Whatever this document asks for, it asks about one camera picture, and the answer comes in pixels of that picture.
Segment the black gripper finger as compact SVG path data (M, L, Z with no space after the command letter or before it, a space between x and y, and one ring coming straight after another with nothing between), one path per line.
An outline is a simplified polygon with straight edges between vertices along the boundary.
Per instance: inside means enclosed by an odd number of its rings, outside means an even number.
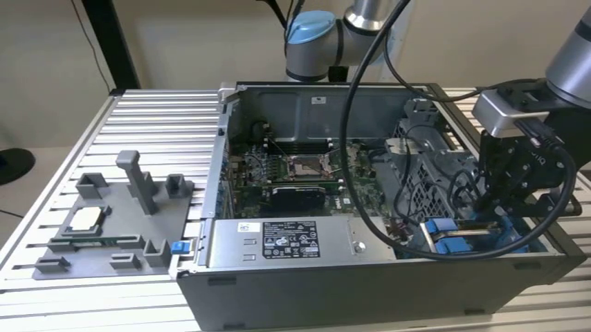
M561 190L555 187L549 190L548 193L543 193L536 201L531 201L532 197L528 197L528 201L512 199L508 202L499 205L504 212L508 215L515 217L535 217L544 218L547 214L556 207L556 203L559 200ZM569 196L569 200L567 202L565 208L560 214L560 216L579 216L580 215L580 202L575 198L572 194Z
M480 136L479 171L484 177L485 192L477 200L476 212L489 212L503 200L508 176L508 164L515 155L516 140L495 138L484 130Z

